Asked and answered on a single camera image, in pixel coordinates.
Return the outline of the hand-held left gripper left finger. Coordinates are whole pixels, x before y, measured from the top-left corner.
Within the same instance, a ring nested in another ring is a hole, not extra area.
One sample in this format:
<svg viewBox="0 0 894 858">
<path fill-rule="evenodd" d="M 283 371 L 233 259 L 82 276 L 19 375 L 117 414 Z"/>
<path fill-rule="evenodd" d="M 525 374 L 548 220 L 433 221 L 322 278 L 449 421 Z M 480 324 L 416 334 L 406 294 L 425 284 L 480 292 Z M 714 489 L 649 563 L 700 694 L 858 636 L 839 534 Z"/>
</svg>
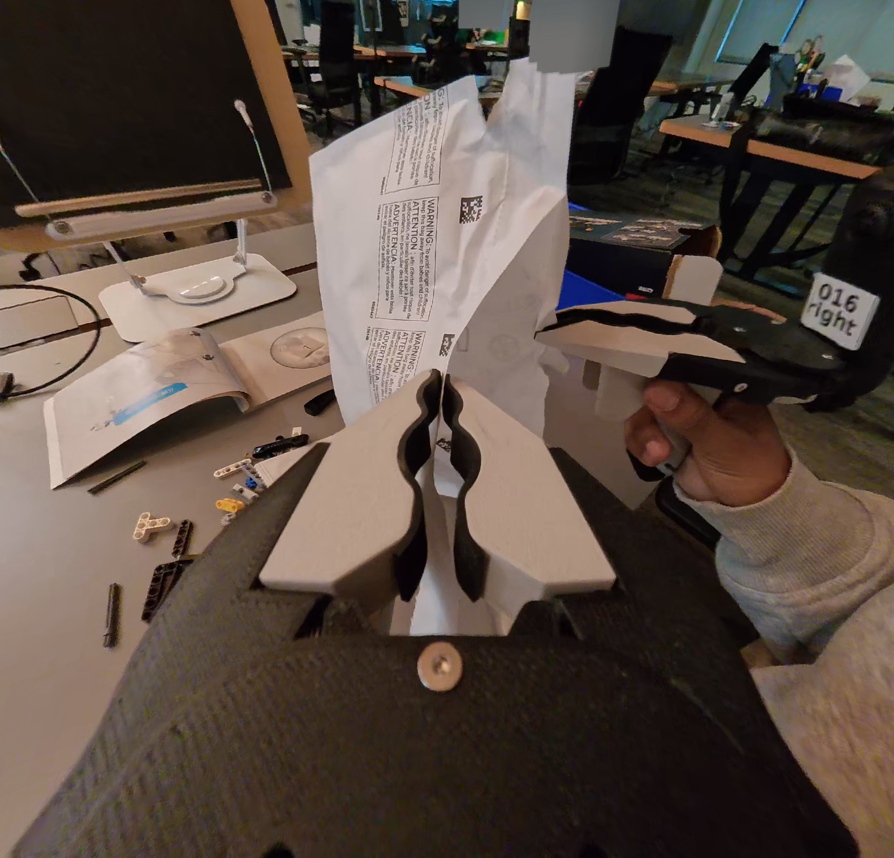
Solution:
<svg viewBox="0 0 894 858">
<path fill-rule="evenodd" d="M 356 603 L 413 597 L 427 563 L 418 474 L 441 389 L 439 370 L 421 372 L 279 478 L 299 494 L 260 571 L 265 587 Z"/>
</svg>

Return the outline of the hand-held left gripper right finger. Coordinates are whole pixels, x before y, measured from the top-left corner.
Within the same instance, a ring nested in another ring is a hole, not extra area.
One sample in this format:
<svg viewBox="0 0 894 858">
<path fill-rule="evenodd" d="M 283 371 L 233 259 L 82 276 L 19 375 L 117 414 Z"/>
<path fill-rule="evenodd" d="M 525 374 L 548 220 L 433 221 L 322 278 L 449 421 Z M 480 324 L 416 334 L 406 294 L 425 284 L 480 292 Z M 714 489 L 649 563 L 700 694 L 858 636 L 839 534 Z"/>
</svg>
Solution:
<svg viewBox="0 0 894 858">
<path fill-rule="evenodd" d="M 541 437 L 444 381 L 444 630 L 508 631 L 529 603 L 609 592 L 617 575 Z"/>
</svg>

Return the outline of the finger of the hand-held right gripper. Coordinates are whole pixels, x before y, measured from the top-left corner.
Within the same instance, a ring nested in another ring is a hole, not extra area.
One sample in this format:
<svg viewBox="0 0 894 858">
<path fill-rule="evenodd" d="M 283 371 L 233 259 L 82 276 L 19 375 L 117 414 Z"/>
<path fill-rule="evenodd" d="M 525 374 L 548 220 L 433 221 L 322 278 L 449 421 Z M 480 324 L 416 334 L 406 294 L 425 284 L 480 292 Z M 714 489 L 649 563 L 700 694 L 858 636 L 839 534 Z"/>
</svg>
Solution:
<svg viewBox="0 0 894 858">
<path fill-rule="evenodd" d="M 541 331 L 542 344 L 601 367 L 596 416 L 625 420 L 643 405 L 645 384 L 668 361 L 681 361 L 676 379 L 730 392 L 745 382 L 745 361 L 731 348 L 693 332 L 664 335 L 630 326 L 579 322 Z"/>
<path fill-rule="evenodd" d="M 706 305 L 675 301 L 618 300 L 575 305 L 556 313 L 553 329 L 593 322 L 638 329 L 713 329 L 714 316 Z"/>
</svg>

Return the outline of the white paper bag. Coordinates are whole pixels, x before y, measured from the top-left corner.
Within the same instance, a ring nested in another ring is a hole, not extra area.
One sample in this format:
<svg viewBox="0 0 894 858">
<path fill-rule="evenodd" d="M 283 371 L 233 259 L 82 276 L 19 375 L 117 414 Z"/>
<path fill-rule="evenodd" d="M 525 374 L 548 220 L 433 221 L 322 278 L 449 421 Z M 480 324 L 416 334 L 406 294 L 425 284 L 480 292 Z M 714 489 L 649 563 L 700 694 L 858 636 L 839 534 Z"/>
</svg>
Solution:
<svg viewBox="0 0 894 858">
<path fill-rule="evenodd" d="M 309 159 L 331 375 L 350 426 L 421 372 L 542 437 L 569 248 L 576 75 L 516 60 L 486 117 L 465 77 Z"/>
</svg>

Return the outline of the person's right forearm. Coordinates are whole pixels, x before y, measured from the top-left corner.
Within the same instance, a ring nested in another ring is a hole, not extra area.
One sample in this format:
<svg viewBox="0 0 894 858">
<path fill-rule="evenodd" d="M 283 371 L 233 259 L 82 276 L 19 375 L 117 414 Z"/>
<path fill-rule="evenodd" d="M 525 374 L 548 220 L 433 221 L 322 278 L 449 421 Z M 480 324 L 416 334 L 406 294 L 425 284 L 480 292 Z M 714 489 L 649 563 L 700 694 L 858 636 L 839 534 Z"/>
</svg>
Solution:
<svg viewBox="0 0 894 858">
<path fill-rule="evenodd" d="M 778 662 L 818 656 L 892 585 L 892 499 L 822 481 L 796 455 L 777 491 L 744 507 L 674 490 L 720 535 L 721 584 Z"/>
</svg>

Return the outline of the dark lego set box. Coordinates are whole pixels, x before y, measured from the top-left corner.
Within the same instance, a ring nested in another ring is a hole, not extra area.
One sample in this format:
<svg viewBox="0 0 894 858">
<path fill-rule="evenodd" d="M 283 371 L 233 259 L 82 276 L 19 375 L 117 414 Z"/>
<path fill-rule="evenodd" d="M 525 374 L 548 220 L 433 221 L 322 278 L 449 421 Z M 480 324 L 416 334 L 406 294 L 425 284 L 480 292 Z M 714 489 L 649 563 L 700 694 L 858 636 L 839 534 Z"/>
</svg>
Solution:
<svg viewBox="0 0 894 858">
<path fill-rule="evenodd" d="M 660 297 L 677 257 L 716 258 L 716 223 L 569 205 L 566 270 L 622 297 Z"/>
</svg>

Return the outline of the black lego connector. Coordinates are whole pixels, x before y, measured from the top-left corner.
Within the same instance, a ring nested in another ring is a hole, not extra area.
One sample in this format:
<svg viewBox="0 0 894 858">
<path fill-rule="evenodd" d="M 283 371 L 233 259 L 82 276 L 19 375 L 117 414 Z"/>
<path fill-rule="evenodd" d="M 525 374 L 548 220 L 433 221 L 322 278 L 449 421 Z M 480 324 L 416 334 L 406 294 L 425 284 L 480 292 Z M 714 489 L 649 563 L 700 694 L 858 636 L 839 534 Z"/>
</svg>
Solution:
<svg viewBox="0 0 894 858">
<path fill-rule="evenodd" d="M 273 459 L 307 446 L 308 441 L 309 437 L 304 432 L 292 435 L 288 438 L 277 437 L 271 442 L 257 446 L 251 451 L 249 457 L 253 462 Z"/>
</svg>

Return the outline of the person's right hand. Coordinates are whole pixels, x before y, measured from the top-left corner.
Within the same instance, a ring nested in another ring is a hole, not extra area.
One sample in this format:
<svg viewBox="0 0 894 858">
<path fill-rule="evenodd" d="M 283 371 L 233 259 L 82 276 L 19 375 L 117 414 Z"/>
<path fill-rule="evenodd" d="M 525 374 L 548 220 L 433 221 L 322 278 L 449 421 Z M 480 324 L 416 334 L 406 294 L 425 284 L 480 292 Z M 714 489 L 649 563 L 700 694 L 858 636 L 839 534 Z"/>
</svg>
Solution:
<svg viewBox="0 0 894 858">
<path fill-rule="evenodd" d="M 687 384 L 654 380 L 623 425 L 625 447 L 645 466 L 657 467 L 671 457 L 669 432 L 690 446 L 675 473 L 687 500 L 747 507 L 788 480 L 792 459 L 765 406 L 735 399 L 710 405 Z"/>
</svg>

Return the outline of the blue plastic bin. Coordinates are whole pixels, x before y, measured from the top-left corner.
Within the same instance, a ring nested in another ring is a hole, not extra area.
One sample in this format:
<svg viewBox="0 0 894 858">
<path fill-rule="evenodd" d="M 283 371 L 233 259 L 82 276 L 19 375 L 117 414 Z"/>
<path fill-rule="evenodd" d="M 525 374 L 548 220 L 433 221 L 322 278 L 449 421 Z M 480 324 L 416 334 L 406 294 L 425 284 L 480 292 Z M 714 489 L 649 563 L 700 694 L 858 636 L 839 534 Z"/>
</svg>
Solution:
<svg viewBox="0 0 894 858">
<path fill-rule="evenodd" d="M 569 203 L 569 250 L 556 309 L 616 301 L 620 295 L 599 282 L 599 238 L 620 225 L 617 219 Z"/>
</svg>

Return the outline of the wooden office desk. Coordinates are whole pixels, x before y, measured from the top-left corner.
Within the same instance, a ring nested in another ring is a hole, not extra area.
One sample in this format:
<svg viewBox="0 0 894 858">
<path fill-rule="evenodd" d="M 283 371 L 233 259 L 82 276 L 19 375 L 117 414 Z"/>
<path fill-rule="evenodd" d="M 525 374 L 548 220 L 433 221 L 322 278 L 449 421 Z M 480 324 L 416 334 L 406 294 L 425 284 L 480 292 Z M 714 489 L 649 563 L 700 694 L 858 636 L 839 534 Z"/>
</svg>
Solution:
<svg viewBox="0 0 894 858">
<path fill-rule="evenodd" d="M 300 65 L 307 71 L 320 70 L 318 47 L 287 45 L 281 50 L 291 76 L 298 75 Z M 381 114 L 385 94 L 395 95 L 399 101 L 405 102 L 434 91 L 435 86 L 423 85 L 415 82 L 411 75 L 397 72 L 398 64 L 411 65 L 422 60 L 424 51 L 421 46 L 353 46 L 360 90 L 369 104 L 369 113 L 373 116 Z"/>
<path fill-rule="evenodd" d="M 738 126 L 712 127 L 704 115 L 665 120 L 660 131 L 707 151 L 723 166 L 719 198 L 719 260 L 741 281 L 791 292 L 771 270 L 805 271 L 831 241 L 808 235 L 856 184 L 879 166 L 736 137 Z"/>
</svg>

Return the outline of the black office chair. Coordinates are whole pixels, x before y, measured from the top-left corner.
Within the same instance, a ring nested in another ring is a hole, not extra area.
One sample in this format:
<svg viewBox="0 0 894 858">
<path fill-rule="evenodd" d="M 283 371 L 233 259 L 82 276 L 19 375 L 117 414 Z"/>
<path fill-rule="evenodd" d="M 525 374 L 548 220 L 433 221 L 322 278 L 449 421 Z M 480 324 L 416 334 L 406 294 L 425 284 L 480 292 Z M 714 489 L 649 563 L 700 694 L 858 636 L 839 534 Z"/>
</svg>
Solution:
<svg viewBox="0 0 894 858">
<path fill-rule="evenodd" d="M 318 41 L 319 79 L 307 82 L 308 100 L 325 119 L 327 137 L 333 135 L 332 111 L 351 106 L 354 126 L 362 125 L 360 79 L 354 57 L 354 8 L 350 3 L 321 2 Z"/>
<path fill-rule="evenodd" d="M 569 188 L 606 184 L 620 176 L 634 126 L 672 44 L 672 36 L 616 28 L 610 61 L 596 72 L 575 115 Z"/>
</svg>

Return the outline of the black bag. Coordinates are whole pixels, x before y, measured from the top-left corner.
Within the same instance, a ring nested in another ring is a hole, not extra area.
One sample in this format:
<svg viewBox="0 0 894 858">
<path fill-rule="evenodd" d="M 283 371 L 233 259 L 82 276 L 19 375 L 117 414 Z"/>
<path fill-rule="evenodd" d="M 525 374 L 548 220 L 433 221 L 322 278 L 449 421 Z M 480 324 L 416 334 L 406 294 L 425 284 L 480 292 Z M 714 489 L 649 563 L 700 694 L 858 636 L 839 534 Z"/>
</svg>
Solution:
<svg viewBox="0 0 894 858">
<path fill-rule="evenodd" d="M 754 115 L 751 137 L 789 149 L 871 164 L 893 162 L 893 114 L 865 106 L 816 99 L 806 93 L 783 98 L 779 111 Z"/>
</svg>

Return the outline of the open instruction booklet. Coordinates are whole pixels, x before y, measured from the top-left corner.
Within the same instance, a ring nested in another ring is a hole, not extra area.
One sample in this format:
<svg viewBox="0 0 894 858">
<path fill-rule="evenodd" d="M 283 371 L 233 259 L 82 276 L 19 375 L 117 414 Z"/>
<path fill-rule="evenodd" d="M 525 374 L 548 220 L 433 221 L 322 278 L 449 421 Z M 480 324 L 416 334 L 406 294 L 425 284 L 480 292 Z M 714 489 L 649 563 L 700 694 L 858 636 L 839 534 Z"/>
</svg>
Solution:
<svg viewBox="0 0 894 858">
<path fill-rule="evenodd" d="M 66 484 L 186 409 L 231 399 L 246 413 L 330 373 L 323 312 L 224 342 L 207 328 L 168 331 L 119 354 L 46 401 L 50 487 Z"/>
</svg>

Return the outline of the window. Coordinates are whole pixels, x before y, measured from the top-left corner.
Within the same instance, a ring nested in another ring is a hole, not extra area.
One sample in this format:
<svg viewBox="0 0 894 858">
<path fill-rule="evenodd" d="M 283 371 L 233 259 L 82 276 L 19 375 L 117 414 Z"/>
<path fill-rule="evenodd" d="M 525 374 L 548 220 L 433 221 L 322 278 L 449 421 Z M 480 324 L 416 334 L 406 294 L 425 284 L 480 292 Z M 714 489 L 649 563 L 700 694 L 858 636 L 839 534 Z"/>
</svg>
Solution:
<svg viewBox="0 0 894 858">
<path fill-rule="evenodd" d="M 762 44 L 821 39 L 826 62 L 849 56 L 871 75 L 893 67 L 893 0 L 738 0 L 715 59 L 747 63 Z"/>
</svg>

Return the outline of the grey flat pad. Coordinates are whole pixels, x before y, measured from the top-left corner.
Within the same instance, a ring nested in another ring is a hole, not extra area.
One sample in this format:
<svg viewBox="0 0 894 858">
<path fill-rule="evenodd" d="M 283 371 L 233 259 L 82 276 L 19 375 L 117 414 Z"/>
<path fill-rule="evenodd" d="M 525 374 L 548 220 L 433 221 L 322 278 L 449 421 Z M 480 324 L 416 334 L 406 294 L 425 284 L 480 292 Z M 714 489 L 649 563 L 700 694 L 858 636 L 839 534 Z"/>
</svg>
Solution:
<svg viewBox="0 0 894 858">
<path fill-rule="evenodd" d="M 69 299 L 24 288 L 1 290 L 1 350 L 77 329 L 79 322 Z"/>
</svg>

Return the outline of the person's grey sweatshirt torso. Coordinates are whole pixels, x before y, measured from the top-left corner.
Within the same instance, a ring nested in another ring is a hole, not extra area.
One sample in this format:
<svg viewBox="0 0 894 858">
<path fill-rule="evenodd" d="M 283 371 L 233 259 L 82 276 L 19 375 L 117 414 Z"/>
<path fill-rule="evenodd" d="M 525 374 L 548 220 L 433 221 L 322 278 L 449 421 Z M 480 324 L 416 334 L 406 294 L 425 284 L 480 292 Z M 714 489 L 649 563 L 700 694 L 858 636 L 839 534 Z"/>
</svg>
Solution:
<svg viewBox="0 0 894 858">
<path fill-rule="evenodd" d="M 893 855 L 893 593 L 872 596 L 810 664 L 752 671 L 801 768 L 860 856 Z"/>
</svg>

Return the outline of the black lego frame pieces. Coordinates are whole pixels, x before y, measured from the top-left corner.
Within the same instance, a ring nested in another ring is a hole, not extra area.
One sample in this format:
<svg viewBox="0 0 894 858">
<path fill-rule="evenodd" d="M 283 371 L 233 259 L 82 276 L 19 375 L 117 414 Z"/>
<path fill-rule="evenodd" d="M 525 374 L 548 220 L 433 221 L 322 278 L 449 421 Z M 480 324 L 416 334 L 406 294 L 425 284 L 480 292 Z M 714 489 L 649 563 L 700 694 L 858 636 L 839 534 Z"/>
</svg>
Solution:
<svg viewBox="0 0 894 858">
<path fill-rule="evenodd" d="M 196 559 L 197 555 L 188 554 L 155 567 L 141 612 L 141 620 L 145 624 L 151 623 L 173 588 Z"/>
</svg>

